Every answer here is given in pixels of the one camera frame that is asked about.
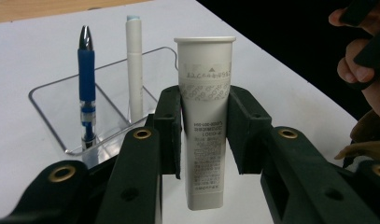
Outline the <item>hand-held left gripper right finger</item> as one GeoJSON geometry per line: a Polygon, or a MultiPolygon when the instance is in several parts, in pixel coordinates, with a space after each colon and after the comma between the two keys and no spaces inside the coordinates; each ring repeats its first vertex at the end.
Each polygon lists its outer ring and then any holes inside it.
{"type": "Polygon", "coordinates": [[[238,172],[260,175],[274,224],[380,224],[380,161],[362,161],[356,172],[328,162],[302,132],[274,127],[235,86],[227,137],[238,172]]]}

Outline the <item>white pen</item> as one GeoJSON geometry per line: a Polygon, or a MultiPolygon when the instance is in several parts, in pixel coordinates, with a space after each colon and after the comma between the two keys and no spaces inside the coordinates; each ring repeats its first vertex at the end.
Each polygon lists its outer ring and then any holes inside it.
{"type": "Polygon", "coordinates": [[[131,122],[143,118],[142,22],[129,15],[125,23],[131,122]]]}

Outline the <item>clear plastic pen organizer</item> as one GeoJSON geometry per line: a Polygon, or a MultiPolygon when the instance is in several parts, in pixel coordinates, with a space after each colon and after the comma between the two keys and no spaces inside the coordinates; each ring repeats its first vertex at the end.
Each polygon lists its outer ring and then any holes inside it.
{"type": "MultiPolygon", "coordinates": [[[[78,76],[34,88],[29,99],[49,128],[57,149],[66,160],[83,161],[92,168],[120,152],[124,136],[145,120],[132,122],[127,61],[95,69],[96,144],[82,147],[78,76]]],[[[161,47],[143,54],[143,116],[153,114],[161,91],[177,83],[176,52],[161,47]]]]}

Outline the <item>white tube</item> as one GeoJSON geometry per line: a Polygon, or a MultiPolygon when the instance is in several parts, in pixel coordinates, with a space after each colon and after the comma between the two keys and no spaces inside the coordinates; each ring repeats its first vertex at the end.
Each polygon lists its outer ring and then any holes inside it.
{"type": "Polygon", "coordinates": [[[178,87],[192,211],[223,205],[233,36],[177,37],[178,87]]]}

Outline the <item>blue ballpoint pen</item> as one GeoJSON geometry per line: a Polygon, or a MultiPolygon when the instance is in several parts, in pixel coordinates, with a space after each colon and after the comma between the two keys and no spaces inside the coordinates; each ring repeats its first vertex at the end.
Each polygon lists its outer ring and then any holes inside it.
{"type": "Polygon", "coordinates": [[[94,63],[95,54],[89,26],[81,28],[78,50],[78,93],[80,106],[80,123],[82,127],[81,142],[82,148],[93,147],[96,142],[96,90],[94,63]]]}

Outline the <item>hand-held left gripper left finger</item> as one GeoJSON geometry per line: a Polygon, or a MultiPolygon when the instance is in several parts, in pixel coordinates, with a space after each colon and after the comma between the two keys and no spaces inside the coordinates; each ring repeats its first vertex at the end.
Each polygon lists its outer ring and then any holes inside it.
{"type": "Polygon", "coordinates": [[[162,224],[162,177],[180,177],[180,109],[169,87],[146,124],[126,133],[95,224],[162,224]]]}

